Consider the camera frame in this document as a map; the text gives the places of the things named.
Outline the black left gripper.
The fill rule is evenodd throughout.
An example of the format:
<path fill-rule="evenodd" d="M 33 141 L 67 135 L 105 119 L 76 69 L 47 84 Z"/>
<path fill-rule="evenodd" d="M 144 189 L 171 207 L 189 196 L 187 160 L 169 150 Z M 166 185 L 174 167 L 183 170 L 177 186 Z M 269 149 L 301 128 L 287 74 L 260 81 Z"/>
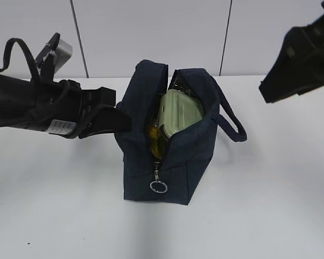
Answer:
<path fill-rule="evenodd" d="M 130 131 L 132 119 L 115 105 L 113 89 L 83 90 L 74 80 L 61 80 L 47 88 L 32 130 L 66 139 Z M 105 108 L 91 112 L 91 107 L 97 106 Z"/>

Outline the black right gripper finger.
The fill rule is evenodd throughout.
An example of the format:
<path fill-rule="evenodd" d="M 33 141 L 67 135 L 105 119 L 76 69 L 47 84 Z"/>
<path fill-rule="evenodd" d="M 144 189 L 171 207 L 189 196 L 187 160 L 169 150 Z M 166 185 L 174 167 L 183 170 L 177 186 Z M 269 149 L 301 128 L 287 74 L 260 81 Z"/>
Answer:
<path fill-rule="evenodd" d="M 323 86 L 324 14 L 285 34 L 279 55 L 259 91 L 266 103 L 275 103 Z"/>

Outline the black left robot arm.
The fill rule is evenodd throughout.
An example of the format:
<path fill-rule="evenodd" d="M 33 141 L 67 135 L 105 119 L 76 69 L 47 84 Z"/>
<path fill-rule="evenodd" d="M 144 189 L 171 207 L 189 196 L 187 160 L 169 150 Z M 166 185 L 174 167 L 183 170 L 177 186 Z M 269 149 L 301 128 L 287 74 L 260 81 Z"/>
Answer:
<path fill-rule="evenodd" d="M 116 107 L 115 90 L 83 90 L 69 79 L 35 85 L 0 75 L 0 127 L 84 139 L 131 126 L 131 118 Z"/>

